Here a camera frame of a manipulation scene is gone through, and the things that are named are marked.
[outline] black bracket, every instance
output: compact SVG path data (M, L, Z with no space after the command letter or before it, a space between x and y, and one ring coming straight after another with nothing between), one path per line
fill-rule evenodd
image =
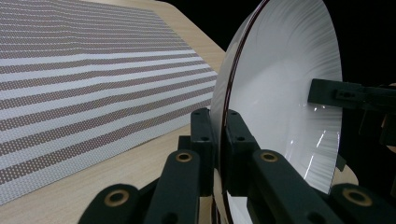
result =
M396 88L312 79L308 103L362 109L360 134L378 137L384 146L396 146Z
M228 113L226 133L227 147L221 151L225 162L216 164L217 141L209 110L193 111L191 136L179 137L178 150L168 156L157 180L142 189L118 184L102 190L79 224L197 223L199 198L213 194L213 171L218 166L223 170L223 191L247 197L253 223L396 220L396 208L368 189L342 184L324 194L311 188L281 154L259 148L236 111Z

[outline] black background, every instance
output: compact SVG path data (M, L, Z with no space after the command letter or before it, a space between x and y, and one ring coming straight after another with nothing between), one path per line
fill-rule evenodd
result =
M226 50L244 19L260 3L251 1L162 0L177 7ZM392 0L325 0L338 38L345 82L363 86L396 82L396 7ZM375 137L359 135L363 111L343 111L339 154L360 185L396 205L390 197L396 153Z

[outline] dotted pattern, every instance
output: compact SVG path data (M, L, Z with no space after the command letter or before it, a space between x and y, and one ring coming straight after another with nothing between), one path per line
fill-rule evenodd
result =
M0 2L0 92L23 92L23 96L3 98L0 100L0 205L21 197L35 189L46 186L53 181L66 177L90 165L115 156L137 144L150 140L165 132L187 124L180 122L191 111L210 105L208 95L213 85L203 85L201 89L188 87L199 84L214 83L216 73L202 59L193 62L158 63L143 65L139 63L199 57L196 53L179 53L161 56L113 58L106 55L133 52L155 52L191 50L166 23L155 13L145 9L113 7L104 4L69 1L69 0L36 0L36 1L2 1ZM88 59L81 55L105 55L100 59ZM66 56L64 62L51 63L48 58ZM2 64L1 59L18 60L19 58L46 58L42 63L20 65ZM113 69L113 64L134 63L134 67ZM96 71L95 66L108 66L106 71ZM190 69L178 72L179 67L207 65L206 68ZM60 75L62 69L90 66L89 71ZM152 77L134 77L134 74L155 71L170 71L164 75ZM18 77L18 74L37 71L52 72L49 77ZM205 73L186 81L178 80ZM7 81L1 76L11 77ZM117 80L118 76L130 76L128 80ZM87 85L74 89L66 88L74 81L87 81ZM166 85L142 91L118 92L128 88L166 81ZM59 89L41 94L30 93L29 88L48 88L56 84ZM161 98L134 105L134 101L147 96L155 96L168 91L180 91L176 96ZM62 99L87 96L90 93L106 91L107 95L90 98L85 103L74 105L57 105ZM67 124L57 123L57 119L70 115L86 113L103 106L128 102L127 107L114 109L112 112L81 119ZM43 104L52 104L52 109L29 112L28 108L40 108ZM116 126L121 119L134 115L150 114L150 111L161 111L162 114L151 114L147 119ZM29 129L30 125L46 123L50 128L32 134L18 133L20 127ZM89 130L101 130L97 135L87 137ZM66 137L75 136L76 143L62 145ZM46 153L38 156L32 150L43 147ZM84 157L95 151L99 155Z

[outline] white stripe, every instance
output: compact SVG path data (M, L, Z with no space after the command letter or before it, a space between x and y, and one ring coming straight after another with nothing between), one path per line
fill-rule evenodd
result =
M65 33L67 35L70 35L70 34L77 34L77 35L116 35L116 36L119 36L119 35L131 35L130 33L110 34L109 32L106 32L106 33L99 33L99 32L91 33L91 32L74 32L74 31L71 31L71 30L66 30L66 31L65 30L61 30L61 31L37 31L37 30L24 31L24 30L18 30L18 31L16 31L16 30L4 30L4 29L2 30L2 29L0 29L0 31L3 32L3 33L12 33L12 34L14 34L14 33L28 33L28 34L61 34L61 33ZM139 34L133 34L133 35L159 35L159 36L161 36L161 35L163 35L163 32L152 32L151 34L142 34L142 32L140 32ZM168 35L177 35L177 34L175 32L171 32L171 33L168 33Z
M83 40L168 40L168 39L174 39L174 40L179 40L181 39L178 35L169 35L172 37L163 37L163 35L156 35L158 36L157 38L148 38L148 37L130 37L130 38L119 38L119 37L110 37L110 38L98 38L98 37L80 37L80 36L75 36L75 35L62 35L62 36L40 36L40 37L31 37L31 36L18 36L18 39L25 39L25 41L28 41L30 39L62 39L62 40L68 40L68 39L83 39ZM2 36L3 39L15 39L15 35L4 35Z
M120 15L123 14L123 16L130 16L131 13L138 13L141 15L145 15L145 16L151 16L151 17L155 17L156 14L154 14L154 12L147 10L147 9L142 9L142 8L134 8L134 7L116 7L116 6L110 6L110 5L105 5L102 6L102 4L98 4L98 3L88 3L84 4L83 1L74 1L74 2L67 2L67 1L60 1L60 3L56 3L56 1L37 1L37 3L50 3L50 4L54 4L54 5L58 5L58 6L65 6L65 7L75 7L75 8L83 8L83 9L87 9L89 11L94 11L95 13L98 14L105 14L105 15ZM114 14L110 14L110 13L104 13L104 12L98 12L98 11L105 11L105 12L114 12Z
M76 26L69 26L69 25L51 25L51 26L44 26L44 25L20 25L20 24L3 24L0 23L0 25L2 26L13 26L13 27L42 27L42 28L51 28L51 29L55 29L55 28L70 28L70 29L76 29L76 30L97 30L97 31L126 31L126 32L136 32L136 33L150 33L150 32L164 32L164 33L174 33L175 31L169 29L169 28L153 28L152 30L145 30L142 31L141 29L139 30L139 26L136 26L137 29L106 29L106 28L86 28L86 27L76 27Z
M56 108L61 108L61 107L69 106L69 105L83 104L83 103L87 103L87 102L90 102L93 100L98 100L98 99L101 99L101 98L104 98L107 96L118 95L118 94L121 95L121 94L136 92L136 91L144 91L144 90L152 89L152 88L156 88L156 87L163 87L163 86L167 86L167 85L176 84L176 83L182 82L182 81L195 80L197 77L210 77L210 76L213 76L213 73L188 76L188 77L180 77L180 78L174 78L174 79L165 80L165 81L151 82L151 83L146 83L146 84L142 84L142 85L138 85L138 86L120 88L120 89L116 89L116 90L97 91L97 92L93 92L90 94L69 97L69 98L60 99L60 100L56 100L56 101L49 101L49 102L43 102L43 103L34 104L34 105L24 105L24 106L9 108L9 109L3 109L2 112L0 113L0 119L16 118L16 117L23 116L23 115L34 114L34 113L43 112L46 110L51 110L51 109L56 109Z
M39 156L46 155L48 153L57 151L59 149L65 148L65 147L71 147L78 143L82 143L82 142L88 141L90 139L93 139L95 137L101 136L104 133L114 132L114 131L121 129L125 126L128 126L133 123L137 123L142 120L156 118L160 115L178 110L185 106L193 105L193 104L202 102L203 100L210 99L211 96L212 96L212 93L207 93L207 94L200 95L200 96L197 96L194 98L190 98L185 101L177 102L172 105L167 105L165 107L150 110L145 113L134 114L134 115L128 116L126 118L118 119L111 123L104 124L99 127L95 127L95 128L89 129L89 130L81 132L81 133L74 133L74 134L67 135L65 137L53 140L53 141L49 141L47 143L40 144L38 146L28 147L24 150L20 150L20 151L11 153L11 154L7 154L5 156L0 157L0 169L4 169L8 166L18 164L18 163L21 163L24 161L28 161L33 158L39 157Z
M86 8L87 10L75 10L75 9L68 9L68 8L65 8L65 7L73 7L73 5L72 4L74 4L74 3L72 3L72 4L69 4L69 5L62 5L62 7L56 7L56 6L53 6L53 4L54 4L54 2L49 2L50 3L50 5L39 5L39 4L37 4L37 5L27 5L27 4L16 4L16 3L7 3L7 2L2 2L1 4L2 5L12 5L12 6L16 6L16 7L8 7L9 9L11 9L11 10L15 10L15 9L20 9L20 8L22 8L22 7L37 7L38 9L36 9L35 11L42 11L40 8L42 8L42 7L51 7L51 8L57 8L57 9L60 9L61 11L60 12L64 12L64 11L73 11L73 12L80 12L78 15L85 15L85 13L91 13L91 14L96 14L96 15L107 15L107 16L109 16L109 17L106 17L106 16L103 16L104 18L113 18L113 19L117 19L117 18L127 18L127 19L136 19L136 18L144 18L144 19L153 19L154 21L161 21L161 19L156 15L156 14L154 14L154 13L142 13L143 11L142 10L130 10L129 12L127 12L127 13L120 13L119 11L116 11L115 13L104 13L104 12L99 12L99 11L94 11L94 10L92 10L92 7L90 7L90 8Z
M165 60L136 62L136 63L84 65L84 66L79 66L79 67L61 68L61 69L45 70L45 71L32 71L32 72L2 74L0 76L0 81L7 82L7 81L41 78L41 77L62 77L62 76L76 75L76 74L85 73L85 72L98 72L98 71L110 72L112 70L124 69L124 68L138 68L138 67L144 67L144 66L161 65L161 64L169 64L169 63L199 62L201 60L202 60L201 57L190 57L190 58L165 59Z
M175 41L169 41L169 42L162 42L162 41L156 41L155 44L183 44L185 43L182 39L176 40ZM46 46L61 46L61 45L70 45L70 44L75 44L75 45L132 45L132 44L141 44L142 47L144 45L149 45L152 44L152 42L138 42L138 41L133 41L133 42L115 42L115 43L104 43L104 42L89 42L89 43L84 43L84 42L77 42L77 41L67 41L66 43L39 43L39 44L34 44L34 43L23 43L23 44L5 44L3 46L38 46L38 47L43 47L45 48Z
M21 20L21 19L10 19L10 18L2 18L2 20L3 21L15 21L16 23L15 24L18 24L18 21L36 21L36 22L44 22L44 23L47 23L47 22L61 22L61 23L69 23L69 24L79 24L79 25L89 25L89 26L92 26L92 25L97 25L97 26L103 26L103 24L102 23L93 23L93 22L90 22L90 23L83 23L83 22L75 22L75 21L77 21L77 20L74 20L74 21L62 21L62 20L51 20L51 21L41 21L41 20ZM170 28L169 27L166 27L166 26L164 26L164 25L153 25L153 24L150 24L150 25L146 25L145 24L145 26L139 26L140 25L140 23L136 23L136 22L134 22L134 23L131 23L131 22L125 22L125 24L111 24L111 26L113 27L113 26L122 26L122 27L136 27L136 28L149 28L149 27L151 27L153 30L155 30L155 29L159 29L159 30L163 30L163 29L167 29L167 30L170 30ZM41 27L53 27L53 25L42 25Z
M11 65L26 65L26 64L37 64L37 63L70 63L70 62L77 62L83 60L139 58L139 57L149 57L149 56L178 55L178 54L192 54L192 53L195 53L193 49L113 53L113 54L75 54L75 55L54 56L54 57L2 59L0 60L0 64L1 66L11 66Z
M64 11L59 11L59 10L51 10L51 9L50 10L43 10L43 9L34 10L34 9L26 9L26 8L19 8L19 7L16 7L16 8L0 7L0 8L3 9L3 10L4 9L5 10L13 10L13 11L18 10L18 11L25 11L26 12L26 14L23 14L23 13L6 13L6 12L4 12L4 13L2 13L3 15L7 15L7 14L9 15L10 14L10 15L21 15L21 16L23 16L23 15L32 15L32 12L35 12L35 13L40 13L39 15L43 16L43 17L56 16L56 17L66 18L66 19L75 20L75 21L77 21L77 20L105 21L104 18L106 18L106 19L117 19L116 22L122 23L122 22L131 22L133 20L131 18L126 18L125 19L123 17L113 18L113 17L108 17L108 16L93 16L93 15L84 15L84 14L74 14L74 13L69 13L69 12L64 12ZM60 16L59 14L68 15L70 17ZM75 18L76 16L85 17L87 19L77 19L77 18ZM148 23L140 23L140 24L152 24L152 23L164 24L163 21L158 21L158 20L155 20L155 21L153 21L153 20L139 20L139 21L148 21Z
M130 108L133 106L139 106L139 105L145 105L150 102L155 102L159 101L162 99L167 99L171 98L173 96L178 96L187 92L192 92L192 91L198 91L200 89L204 89L207 87L213 87L215 84L215 81L210 81L202 84L197 84L173 91L166 91L162 93L158 93L155 95L150 95L147 97L142 97L138 99L133 99L130 101L123 101L123 102L118 102L112 105L105 105L101 106L99 108L95 108L93 110L88 110L84 111L81 113L77 114L72 114L64 117L60 117L57 119L50 119L50 120L45 120L42 122L34 123L34 124L29 124L26 126L22 126L19 128L11 129L11 130L5 130L2 131L2 134L0 135L0 143L5 143L8 141L15 140L17 138L23 138L25 136L29 136L32 134L36 133L43 133L48 130L60 128L69 124L73 123L78 123L86 119L94 119L118 110L122 110L125 108Z
M119 141L91 150L67 161L56 163L50 167L22 176L0 185L0 205L21 197L35 189L39 189L68 175L74 174L96 163L118 155L132 147L136 147L152 138L169 133L190 122L190 115L170 120L158 126L133 133Z
M174 48L187 48L188 45L183 45L183 46L165 46L165 47L136 47L136 48L105 48L105 50L109 49L174 49ZM94 48L94 49L87 49L87 48L70 48L70 49L39 49L39 50L3 50L3 52L6 53L12 53L12 52L32 52L32 53L37 53L37 52L53 52L53 51L65 51L65 50L99 50L102 48Z
M38 95L49 92L68 91L77 88L88 88L96 84L111 84L113 82L134 80L142 77L144 77L142 73L132 73L121 76L115 76L115 77L92 77L92 78L73 81L73 82L63 82L63 83L46 85L46 86L36 86L36 87L29 87L23 89L9 90L2 92L2 94L0 95L0 100L6 100L6 99L12 99L12 98L18 98L18 97L30 96L30 95ZM149 75L146 75L145 77L155 77L155 76L152 73L149 73Z
M3 15L14 15L14 16L32 16L30 14L21 14L21 13L3 13ZM49 18L53 18L54 15L39 15L37 16L38 18L45 18L45 17L49 17ZM97 23L99 21L103 21L103 20L80 20L77 18L68 18L68 17L63 17L63 16L59 16L56 15L56 19L58 18L63 18L65 20L50 20L50 21L41 21L41 20L20 20L20 19L11 19L11 18L7 18L7 16L5 18L3 18L3 21L15 21L16 23L6 23L4 25L14 25L14 24L18 24L18 21L36 21L38 24L40 23L48 23L48 22L53 22L53 23L69 23L69 24L80 24L80 25L96 25L96 26L103 26L102 23ZM153 22L150 23L145 23L145 22L136 22L133 20L129 20L129 21L106 21L106 22L110 22L110 23L114 23L111 24L111 26L123 26L123 27L136 27L136 28L152 28L152 29L159 29L159 30L163 30L163 29L167 29L170 30L170 28L168 26L166 26L165 24L162 23L157 23L157 24L153 24ZM40 26L35 26L35 27L53 27L54 25L40 25Z
M67 1L51 1L52 4L57 4L58 6L76 7L76 8L83 8L83 9L87 9L87 10L102 10L105 12L114 12L115 14L118 14L118 15L123 14L124 16L131 15L131 13L141 13L142 15L145 15L145 16L152 16L152 17L158 18L157 14L155 14L153 11L148 10L148 9L143 9L143 8L110 6L110 5L104 5L104 4L99 4L99 3L89 3L89 2L84 2L84 1L67 2L68 5L60 4L63 2L67 2Z

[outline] gray dotted stripe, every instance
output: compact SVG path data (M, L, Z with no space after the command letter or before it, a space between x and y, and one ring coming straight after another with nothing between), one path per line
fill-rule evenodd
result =
M190 99L192 97L200 96L202 94L210 93L213 87L204 88L198 91L192 91L180 94L171 98L163 99L156 102L151 102L145 105L139 105L131 108L118 110L94 119L87 119L82 122L69 124L60 128L52 129L43 133L32 134L23 138L8 141L0 144L0 156L7 155L12 152L20 151L28 147L37 146L58 138L65 137L70 134L80 133L100 125L113 122L117 119L122 119L134 114L148 112L166 105L171 105L180 101Z
M120 40L120 39L151 39L155 41L156 39L169 39L169 38L180 38L177 34L175 33L162 33L162 32L157 32L156 33L148 33L148 34L134 34L134 33L125 33L125 34L113 34L109 32L102 32L102 33L82 33L82 32L72 32L72 31L59 31L59 32L40 32L37 30L34 30L32 32L27 32L25 30L22 31L8 31L8 30L3 30L1 31L3 37L2 39L6 41L6 38L18 38L18 39L56 39L56 38L75 38L75 39L90 39L90 40L96 40L96 39L113 39L113 40Z
M39 58L39 57L55 57L68 56L75 54L115 54L115 53L135 53L135 52L152 52L152 51L171 51L171 50L186 50L191 49L190 46L175 47L167 46L161 48L119 48L119 49L60 49L60 50L37 50L37 51L17 51L17 52L2 52L2 58Z
M169 79L169 78L176 78L176 77L184 77L184 76L191 76L191 75L195 75L195 74L200 74L201 72L204 71L210 71L209 69L200 69L200 70L195 70L195 71L189 71L187 73L183 72L183 73L174 73L174 74L170 74L168 77L163 77L163 76L159 76L159 77L153 77L153 78L142 78L142 80L137 81L136 83L129 83L127 81L125 82L119 82L118 85L114 85L111 88L120 88L123 86L132 86L132 85L138 85L138 84L142 84L144 82L151 82L154 81L157 78L163 78L163 79ZM105 104L115 104L118 101L116 101L116 99L118 100L122 100L122 101L127 101L130 100L131 98L135 97L135 99L139 98L139 97L145 97L145 96L149 96L152 94L156 94L159 93L163 90L172 90L172 89L178 89L178 88L183 88L186 86L190 86L193 83L203 83L205 81L210 81L213 80L214 78L206 78L201 80L197 80L197 82L193 82L193 81L188 81L188 82L182 82L180 85L171 85L168 86L168 88L165 89L164 88L154 88L151 89L150 92L146 92L146 91L137 91L134 93L128 93L128 94L123 94L120 97L117 96L113 96L113 100L96 100L93 101L93 103L97 103L97 104L101 104L101 106L105 105ZM98 89L99 88L106 88L107 90L110 89L110 87L104 84L98 84ZM84 103L84 104L80 104L80 105L71 105L70 108L86 108L84 105L85 104L90 104L90 103ZM80 109L76 109L75 112L82 112L82 110ZM0 120L0 130L1 131L5 131L5 130L10 130L10 129L14 129L14 128L18 128L21 126L25 126L25 125L29 125L29 124L33 124L33 123L37 123L37 122L41 122L44 120L48 120L48 119L56 119L59 117L63 117L63 116L67 116L70 115L70 113L73 112L73 110L67 109L67 107L63 107L63 108L58 108L58 109L53 109L53 110L49 110L49 111L44 111L44 112L39 112L39 113L34 113L34 114L29 114L29 115L25 115L25 116L20 116L20 117L16 117L16 118L12 118L12 119L2 119Z
M161 69L167 69L167 68L174 68L174 67L171 66L170 64L164 64L163 66L161 66ZM136 71L140 71L140 72L150 71L150 70L145 70L144 67L140 67L140 69L141 70L136 69L134 71L135 72ZM92 93L95 91L100 91L103 89L114 89L117 87L113 87L113 85L118 85L118 84L120 84L120 83L111 83L110 82L110 83L103 83L102 85L94 85L93 87L76 88L76 89L65 90L65 91L52 91L52 92L41 93L41 94L37 94L37 95L28 95L28 96L22 96L22 97L18 97L18 98L6 99L6 100L0 101L0 110L23 106L23 105L33 105L33 104L38 104L38 103L43 103L43 102L48 102L48 101L70 98L70 97L74 97L74 96Z
M21 26L32 26L53 29L54 27L70 27L78 29L95 29L95 30L108 30L112 29L115 31L158 31L158 32L173 32L163 24L140 24L134 22L119 23L118 21L96 21L95 23L88 21L77 21L72 18L62 18L57 16L37 16L37 15L23 15L23 14L7 14L5 18L1 20L3 25L18 25Z
M81 60L81 61L66 62L66 63L37 63L37 64L24 64L24 65L11 65L11 66L1 66L0 74L73 68L84 65L108 64L109 66L111 66L112 64L117 64L117 63L138 63L138 62L149 62L149 61L166 60L166 59L191 58L191 57L199 57L199 56L198 54L193 53L193 54L161 55L161 56L148 56L148 57L135 57L135 58ZM1 82L0 91L34 86L32 84L28 84L31 80L32 79L26 81L20 80L20 81ZM46 81L44 79L35 80L34 83L41 83L41 85L46 85L45 84Z
M142 8L134 8L134 7L119 7L119 6L114 6L114 5L109 5L109 4L102 4L102 3L89 3L89 2L84 2L84 1L69 1L69 0L53 0L53 1L46 1L49 4L56 5L56 6L62 6L62 7L71 7L72 10L80 10L80 9L87 9L91 10L92 12L96 13L115 13L116 15L122 15L122 16L131 16L134 14L139 14L139 15L145 15L145 16L151 16L154 18L159 18L157 14L155 14L153 11L148 10L148 9L142 9Z
M56 45L56 44L73 44L73 43L81 43L81 44L114 44L114 43L122 43L122 44L147 44L147 43L158 43L158 44L170 44L183 42L183 40L178 36L173 36L171 38L165 38L163 36L157 36L156 39L149 39L147 37L141 37L139 39L117 39L117 38L76 38L74 36L63 37L59 36L56 38L1 38L1 45L24 45L24 44L32 44L32 45Z
M115 142L123 137L126 137L132 133L189 114L193 110L208 106L209 104L210 104L210 100L205 100L198 104L189 105L184 108L178 109L176 111L163 114L153 119L146 119L134 124L130 124L114 132L103 134L101 136L73 145L71 147L66 147L58 151L46 154L44 156L40 156L29 161L25 161L13 166L9 166L8 168L0 170L0 185L3 185L11 180L17 179L24 175L29 175L35 171L44 169L58 162L66 161L70 158L89 152L98 147L105 146L109 143Z
M62 24L59 22L58 26L56 27L46 27L46 26L40 26L40 22L36 24L36 26L18 26L15 24L1 24L2 30L9 31L9 32L24 32L29 36L29 33L34 33L34 32L50 32L50 33L58 33L61 34L63 33L89 33L91 35L96 35L96 34L102 34L102 33L111 33L112 35L170 35L174 34L173 31L169 30L152 30L152 29L146 29L146 28L140 28L136 27L135 29L112 29L110 27L104 27L103 29L93 29L93 28L81 28L81 27L74 27L74 26L69 26L66 24Z
M20 15L44 15L43 17L54 16L65 19L74 19L76 21L113 21L118 23L127 21L145 21L151 24L164 24L163 21L159 20L158 17L153 16L153 14L139 13L139 11L131 13L129 16L120 16L117 15L117 13L98 14L92 10L81 10L79 8L69 10L67 7L59 7L51 4L32 6L26 3L18 4L1 2L0 7L8 13Z
M97 44L97 43L60 43L53 45L31 45L29 43L19 44L19 45L2 45L2 51L26 51L26 50L65 50L65 49L127 49L127 48L163 48L169 47L169 45L173 47L187 47L188 45L184 41L175 42L175 43L111 43L111 44Z

